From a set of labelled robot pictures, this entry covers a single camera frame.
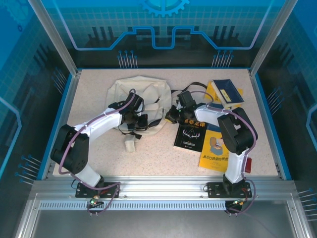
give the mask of speckled countertop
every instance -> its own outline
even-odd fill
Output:
[[[106,93],[117,79],[133,76],[164,79],[171,89],[183,89],[191,82],[207,84],[212,79],[230,78],[243,89],[243,108],[258,132],[256,147],[250,153],[251,175],[275,176],[272,152],[267,140],[259,107],[246,69],[85,69],[82,71],[68,124],[77,125],[90,120],[106,108]],[[190,90],[201,90],[191,86]],[[193,95],[197,102],[203,95]],[[104,176],[212,176],[223,173],[198,166],[200,154],[173,147],[178,125],[166,123],[154,136],[143,136],[136,152],[127,153],[124,136],[112,129],[90,146],[89,163]],[[55,166],[53,175],[59,176]]]

